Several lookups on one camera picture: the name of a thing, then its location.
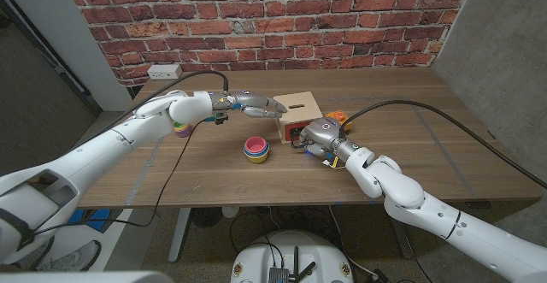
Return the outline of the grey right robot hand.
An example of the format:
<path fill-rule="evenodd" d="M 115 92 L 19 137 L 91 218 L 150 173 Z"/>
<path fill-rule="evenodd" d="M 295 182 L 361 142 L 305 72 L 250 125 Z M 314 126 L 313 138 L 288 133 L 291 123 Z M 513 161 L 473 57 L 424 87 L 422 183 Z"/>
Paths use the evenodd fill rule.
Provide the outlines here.
<path fill-rule="evenodd" d="M 311 121 L 300 133 L 298 142 L 305 150 L 323 159 L 337 156 L 343 162 L 359 149 L 359 145 L 340 131 L 341 124 L 332 117 Z"/>

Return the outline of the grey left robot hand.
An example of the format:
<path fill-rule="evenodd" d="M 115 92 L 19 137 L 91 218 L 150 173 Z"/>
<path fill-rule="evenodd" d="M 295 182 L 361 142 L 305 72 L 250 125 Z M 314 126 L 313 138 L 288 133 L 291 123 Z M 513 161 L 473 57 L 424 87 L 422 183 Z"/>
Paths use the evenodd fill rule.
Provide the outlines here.
<path fill-rule="evenodd" d="M 215 112 L 240 109 L 249 117 L 277 119 L 287 112 L 282 103 L 253 91 L 210 92 L 209 96 Z"/>

